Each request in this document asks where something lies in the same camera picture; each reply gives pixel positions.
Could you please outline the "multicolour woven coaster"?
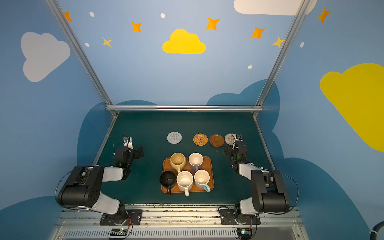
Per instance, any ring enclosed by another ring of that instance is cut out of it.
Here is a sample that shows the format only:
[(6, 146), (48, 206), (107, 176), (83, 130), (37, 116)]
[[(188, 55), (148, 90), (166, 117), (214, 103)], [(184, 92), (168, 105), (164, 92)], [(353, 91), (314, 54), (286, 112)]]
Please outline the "multicolour woven coaster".
[(236, 141), (237, 141), (236, 134), (230, 133), (225, 136), (225, 142), (230, 146), (232, 146)]

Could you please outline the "brown wooden coaster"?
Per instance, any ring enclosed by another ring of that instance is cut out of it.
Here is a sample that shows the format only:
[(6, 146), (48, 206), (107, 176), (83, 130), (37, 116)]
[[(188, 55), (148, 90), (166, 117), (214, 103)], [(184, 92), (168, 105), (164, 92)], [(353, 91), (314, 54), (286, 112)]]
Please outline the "brown wooden coaster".
[(209, 138), (210, 144), (215, 148), (220, 148), (224, 145), (225, 139), (218, 134), (214, 134)]

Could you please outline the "rattan woven coaster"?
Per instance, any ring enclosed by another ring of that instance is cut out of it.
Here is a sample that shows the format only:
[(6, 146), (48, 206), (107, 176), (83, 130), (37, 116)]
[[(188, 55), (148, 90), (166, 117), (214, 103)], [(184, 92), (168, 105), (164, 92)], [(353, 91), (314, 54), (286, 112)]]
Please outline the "rattan woven coaster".
[(205, 146), (208, 143), (208, 137), (204, 134), (196, 134), (193, 137), (193, 142), (197, 146)]

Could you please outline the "grey woven coaster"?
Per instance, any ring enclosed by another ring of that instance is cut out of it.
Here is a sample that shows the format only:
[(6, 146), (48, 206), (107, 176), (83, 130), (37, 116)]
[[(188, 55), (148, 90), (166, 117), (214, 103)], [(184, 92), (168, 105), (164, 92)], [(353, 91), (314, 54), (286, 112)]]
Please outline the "grey woven coaster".
[(182, 141), (182, 135), (179, 132), (171, 132), (167, 135), (167, 141), (172, 145), (176, 145)]

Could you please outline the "cream yellow mug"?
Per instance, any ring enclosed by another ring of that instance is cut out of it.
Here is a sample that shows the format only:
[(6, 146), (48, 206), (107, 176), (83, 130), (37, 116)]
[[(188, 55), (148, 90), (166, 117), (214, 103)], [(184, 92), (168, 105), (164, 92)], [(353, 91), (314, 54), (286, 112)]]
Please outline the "cream yellow mug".
[(171, 167), (179, 174), (186, 165), (186, 157), (182, 153), (174, 153), (170, 157)]

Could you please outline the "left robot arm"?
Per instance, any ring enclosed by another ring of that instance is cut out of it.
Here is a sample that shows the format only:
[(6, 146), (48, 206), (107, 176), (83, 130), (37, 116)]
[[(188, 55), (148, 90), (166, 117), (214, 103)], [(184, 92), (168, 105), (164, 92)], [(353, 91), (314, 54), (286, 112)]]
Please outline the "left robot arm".
[(122, 211), (123, 203), (102, 193), (106, 182), (126, 180), (133, 161), (144, 156), (143, 146), (120, 147), (115, 152), (115, 166), (76, 166), (68, 172), (61, 190), (55, 190), (57, 203), (66, 209), (90, 209), (107, 215)]

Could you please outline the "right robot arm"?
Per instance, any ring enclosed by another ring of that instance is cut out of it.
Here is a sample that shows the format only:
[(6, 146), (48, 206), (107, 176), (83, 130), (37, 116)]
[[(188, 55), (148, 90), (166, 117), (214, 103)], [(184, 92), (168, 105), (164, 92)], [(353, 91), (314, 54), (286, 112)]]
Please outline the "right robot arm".
[(235, 172), (251, 181), (251, 197), (237, 204), (238, 212), (242, 215), (288, 213), (291, 201), (282, 174), (249, 162), (247, 150), (243, 141), (236, 141), (224, 149)]

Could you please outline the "black mug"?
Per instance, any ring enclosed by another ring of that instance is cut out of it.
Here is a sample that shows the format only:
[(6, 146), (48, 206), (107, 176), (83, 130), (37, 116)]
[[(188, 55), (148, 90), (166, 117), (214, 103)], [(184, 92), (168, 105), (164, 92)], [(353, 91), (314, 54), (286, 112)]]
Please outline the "black mug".
[(159, 180), (162, 187), (166, 189), (167, 195), (171, 196), (172, 189), (175, 187), (177, 183), (176, 174), (172, 171), (165, 171), (161, 174)]

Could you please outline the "white mug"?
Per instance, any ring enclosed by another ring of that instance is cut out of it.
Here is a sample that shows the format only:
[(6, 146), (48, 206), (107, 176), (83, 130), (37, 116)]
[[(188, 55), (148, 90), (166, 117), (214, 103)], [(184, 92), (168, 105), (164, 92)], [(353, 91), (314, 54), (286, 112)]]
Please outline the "white mug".
[(193, 187), (194, 177), (188, 171), (182, 171), (177, 175), (177, 185), (179, 189), (185, 193), (185, 196), (189, 196), (189, 191)]

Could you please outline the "controller board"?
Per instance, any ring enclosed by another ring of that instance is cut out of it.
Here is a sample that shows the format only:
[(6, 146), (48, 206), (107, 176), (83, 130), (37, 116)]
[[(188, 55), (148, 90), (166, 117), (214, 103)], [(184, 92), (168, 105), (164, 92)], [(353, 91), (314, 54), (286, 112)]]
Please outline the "controller board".
[(109, 240), (123, 240), (128, 235), (127, 228), (111, 229), (109, 233)]
[(237, 228), (236, 229), (237, 240), (250, 240), (253, 235), (252, 229)]

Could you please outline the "aluminium frame back bar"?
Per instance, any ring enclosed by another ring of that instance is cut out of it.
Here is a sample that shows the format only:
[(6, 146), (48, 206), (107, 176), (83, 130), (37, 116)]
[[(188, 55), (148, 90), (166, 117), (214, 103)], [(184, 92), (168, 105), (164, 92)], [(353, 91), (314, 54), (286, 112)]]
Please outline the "aluminium frame back bar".
[(261, 112), (262, 106), (139, 106), (107, 105), (106, 110), (117, 112)]

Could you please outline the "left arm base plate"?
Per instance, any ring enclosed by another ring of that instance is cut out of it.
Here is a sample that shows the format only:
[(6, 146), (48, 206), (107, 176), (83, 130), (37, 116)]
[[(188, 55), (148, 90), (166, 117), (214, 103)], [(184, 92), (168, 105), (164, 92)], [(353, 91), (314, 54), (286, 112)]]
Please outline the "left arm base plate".
[(100, 226), (138, 226), (142, 219), (142, 210), (125, 210), (114, 215), (102, 214)]

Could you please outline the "aluminium front rail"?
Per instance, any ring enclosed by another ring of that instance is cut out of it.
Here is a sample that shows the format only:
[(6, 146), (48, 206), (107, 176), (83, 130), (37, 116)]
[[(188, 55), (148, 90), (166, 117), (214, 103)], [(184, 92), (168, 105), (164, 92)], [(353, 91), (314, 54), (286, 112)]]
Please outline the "aluminium front rail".
[(127, 228), (124, 240), (236, 240), (237, 228), (252, 229), (251, 240), (307, 240), (300, 214), (256, 214), (260, 225), (222, 225), (218, 209), (234, 205), (131, 204), (127, 210), (142, 210), (138, 226), (100, 226), (102, 215), (91, 211), (64, 210), (51, 240), (109, 240), (111, 229)]

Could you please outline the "aluminium frame left post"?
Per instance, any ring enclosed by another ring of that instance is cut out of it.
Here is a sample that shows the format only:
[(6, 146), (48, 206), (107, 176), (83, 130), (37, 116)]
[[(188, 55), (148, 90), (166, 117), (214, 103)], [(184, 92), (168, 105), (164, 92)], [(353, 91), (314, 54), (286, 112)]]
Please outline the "aluminium frame left post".
[(83, 67), (85, 68), (87, 74), (89, 75), (91, 81), (93, 82), (94, 86), (96, 87), (98, 93), (100, 94), (101, 98), (103, 99), (106, 106), (112, 105), (112, 101), (110, 97), (108, 96), (101, 80), (99, 79), (95, 69), (93, 68), (90, 60), (86, 56), (86, 53), (78, 40), (75, 32), (70, 26), (70, 22), (66, 19), (64, 12), (62, 11), (62, 8), (58, 1), (53, 0), (46, 0), (46, 4), (48, 5), (49, 9), (51, 10), (52, 14), (54, 15), (55, 19), (57, 20), (58, 24), (60, 25), (62, 31), (66, 35), (68, 41), (70, 42), (71, 46), (73, 47), (75, 53), (77, 54), (79, 60), (81, 61)]

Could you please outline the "aluminium frame right post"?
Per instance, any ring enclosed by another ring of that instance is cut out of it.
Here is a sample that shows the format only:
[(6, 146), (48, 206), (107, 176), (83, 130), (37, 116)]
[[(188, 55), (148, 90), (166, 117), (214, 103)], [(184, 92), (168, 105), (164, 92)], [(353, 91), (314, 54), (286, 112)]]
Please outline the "aluminium frame right post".
[(279, 50), (279, 54), (277, 56), (277, 59), (273, 65), (273, 68), (269, 74), (269, 77), (267, 78), (267, 81), (260, 93), (260, 96), (258, 97), (258, 100), (257, 100), (257, 103), (256, 103), (256, 107), (259, 108), (259, 110), (256, 110), (256, 111), (253, 111), (253, 118), (254, 120), (256, 120), (257, 118), (257, 115), (259, 112), (261, 112), (263, 110), (263, 104), (268, 96), (268, 93), (270, 92), (271, 88), (272, 88), (272, 85), (280, 71), (280, 68), (282, 67), (283, 65), (283, 62), (290, 50), (290, 47), (292, 45), (292, 43), (294, 42), (295, 40), (295, 37), (306, 17), (306, 12), (307, 12), (307, 9), (309, 8), (310, 6), (310, 3), (311, 1), (310, 0), (304, 0), (301, 2), (301, 4), (299, 5), (299, 9), (298, 9), (298, 12), (296, 13), (294, 19), (293, 19), (293, 22), (288, 30), (288, 33), (286, 35), (286, 40), (283, 42), (283, 46), (280, 48)]

